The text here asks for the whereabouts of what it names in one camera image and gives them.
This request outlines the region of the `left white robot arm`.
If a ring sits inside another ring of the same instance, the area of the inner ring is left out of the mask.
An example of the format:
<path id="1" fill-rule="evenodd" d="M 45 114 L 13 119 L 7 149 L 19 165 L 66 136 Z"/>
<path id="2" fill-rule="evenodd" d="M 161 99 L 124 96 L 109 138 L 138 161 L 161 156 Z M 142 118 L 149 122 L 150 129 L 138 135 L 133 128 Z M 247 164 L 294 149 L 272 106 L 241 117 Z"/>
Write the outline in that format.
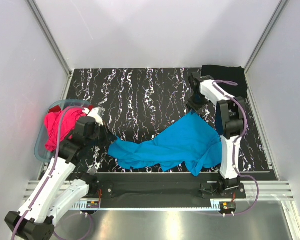
<path id="1" fill-rule="evenodd" d="M 106 147 L 115 136 L 99 116 L 81 117 L 68 136 L 57 143 L 55 156 L 43 178 L 18 211 L 9 211 L 4 219 L 12 231 L 11 239 L 49 240 L 70 208 L 84 197 L 101 195 L 98 178 L 80 173 L 70 186 L 58 194 L 80 160 L 95 146 Z"/>

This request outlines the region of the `blue t shirt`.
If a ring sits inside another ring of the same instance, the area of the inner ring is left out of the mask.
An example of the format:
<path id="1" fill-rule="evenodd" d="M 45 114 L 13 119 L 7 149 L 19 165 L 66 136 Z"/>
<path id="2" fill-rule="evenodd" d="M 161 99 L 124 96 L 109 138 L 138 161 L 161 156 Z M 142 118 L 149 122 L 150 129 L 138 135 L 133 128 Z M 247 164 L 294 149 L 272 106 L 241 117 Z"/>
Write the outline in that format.
<path id="1" fill-rule="evenodd" d="M 160 165 L 166 172 L 185 164 L 195 177 L 203 168 L 222 162 L 222 143 L 218 133 L 197 113 L 188 113 L 154 139 L 134 143 L 117 139 L 108 149 L 124 169 Z"/>

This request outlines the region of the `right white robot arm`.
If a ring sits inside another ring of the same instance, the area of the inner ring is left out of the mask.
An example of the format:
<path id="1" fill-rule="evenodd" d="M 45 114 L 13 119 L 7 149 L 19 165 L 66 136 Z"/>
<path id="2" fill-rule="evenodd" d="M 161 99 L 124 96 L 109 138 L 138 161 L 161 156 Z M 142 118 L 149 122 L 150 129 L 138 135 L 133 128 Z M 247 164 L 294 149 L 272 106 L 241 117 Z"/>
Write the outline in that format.
<path id="1" fill-rule="evenodd" d="M 237 86 L 233 81 L 215 80 L 210 75 L 201 76 L 199 72 L 192 72 L 188 76 L 188 82 L 193 89 L 193 95 L 186 104 L 189 110 L 198 111 L 209 102 L 216 107 L 215 130 L 221 139 L 222 157 L 218 180 L 212 187 L 212 193 L 232 195 L 240 188 L 241 183 L 239 151 L 248 128 L 245 100 L 234 97 L 219 86 Z"/>

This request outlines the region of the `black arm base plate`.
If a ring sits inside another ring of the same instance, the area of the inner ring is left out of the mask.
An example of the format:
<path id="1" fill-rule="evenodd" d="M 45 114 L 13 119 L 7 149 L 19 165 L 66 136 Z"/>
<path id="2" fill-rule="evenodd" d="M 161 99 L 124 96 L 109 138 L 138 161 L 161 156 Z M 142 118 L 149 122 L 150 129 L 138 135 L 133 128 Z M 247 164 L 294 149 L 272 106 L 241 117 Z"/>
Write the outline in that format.
<path id="1" fill-rule="evenodd" d="M 245 187 L 239 179 L 222 180 L 218 173 L 72 173 L 71 182 L 81 178 L 93 181 L 90 197 L 103 199 L 121 196 L 192 195 L 203 199 L 244 199 Z"/>

